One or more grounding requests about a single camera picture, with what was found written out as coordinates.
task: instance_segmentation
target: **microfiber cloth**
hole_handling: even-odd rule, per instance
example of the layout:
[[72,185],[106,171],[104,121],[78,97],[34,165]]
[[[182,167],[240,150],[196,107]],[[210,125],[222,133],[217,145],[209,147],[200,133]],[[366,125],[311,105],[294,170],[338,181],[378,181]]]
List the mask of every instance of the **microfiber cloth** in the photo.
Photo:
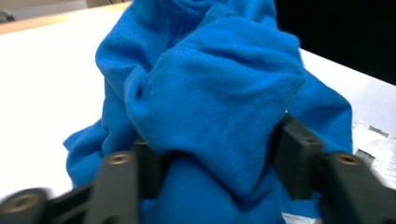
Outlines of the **microfiber cloth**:
[[135,0],[99,46],[102,117],[72,134],[75,187],[96,178],[104,156],[141,136],[177,155],[142,223],[284,223],[294,203],[267,154],[285,111],[326,144],[352,148],[351,108],[309,74],[299,40],[276,26],[270,0]]

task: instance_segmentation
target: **blue fabric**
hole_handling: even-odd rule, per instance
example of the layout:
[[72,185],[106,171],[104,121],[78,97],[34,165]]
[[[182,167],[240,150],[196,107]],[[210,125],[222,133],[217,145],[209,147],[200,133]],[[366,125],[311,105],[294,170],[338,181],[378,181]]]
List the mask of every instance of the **blue fabric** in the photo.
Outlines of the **blue fabric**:
[[135,0],[97,50],[103,115],[64,142],[75,187],[141,135],[158,154],[179,155],[142,223],[316,216],[314,203],[281,190],[269,138],[288,110],[328,151],[350,151],[351,110],[304,70],[298,48],[270,0]]

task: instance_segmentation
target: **wooden edge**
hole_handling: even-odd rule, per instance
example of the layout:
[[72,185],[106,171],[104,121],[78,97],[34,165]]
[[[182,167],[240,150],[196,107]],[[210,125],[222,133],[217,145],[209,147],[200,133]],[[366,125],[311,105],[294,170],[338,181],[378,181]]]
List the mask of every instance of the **wooden edge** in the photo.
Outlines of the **wooden edge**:
[[95,14],[102,14],[108,12],[120,12],[125,10],[132,2],[117,3],[114,5],[104,7],[93,7],[82,9],[78,11],[65,12],[45,17],[38,17],[23,21],[11,21],[0,24],[0,35],[34,29],[41,26],[52,25],[60,22],[73,21],[84,17],[89,17]]

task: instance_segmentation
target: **blue towel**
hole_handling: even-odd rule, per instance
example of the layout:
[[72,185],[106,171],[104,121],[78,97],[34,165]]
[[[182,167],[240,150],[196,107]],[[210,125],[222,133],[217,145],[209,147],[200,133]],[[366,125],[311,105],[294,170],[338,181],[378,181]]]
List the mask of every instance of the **blue towel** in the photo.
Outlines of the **blue towel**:
[[75,187],[138,135],[177,154],[142,223],[283,223],[294,203],[266,162],[286,110],[326,143],[350,152],[351,109],[303,66],[299,40],[280,32],[271,0],[135,0],[96,53],[105,77],[102,117],[72,134]]

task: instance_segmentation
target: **white table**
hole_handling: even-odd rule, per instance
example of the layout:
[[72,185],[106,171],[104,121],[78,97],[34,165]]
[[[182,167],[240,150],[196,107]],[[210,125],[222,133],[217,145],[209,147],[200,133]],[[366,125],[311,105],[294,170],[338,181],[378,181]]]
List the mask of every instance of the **white table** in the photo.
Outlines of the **white table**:
[[[95,51],[128,4],[0,25],[0,200],[33,187],[71,189],[63,140],[101,117]],[[354,116],[396,134],[396,87],[302,50],[306,68]]]

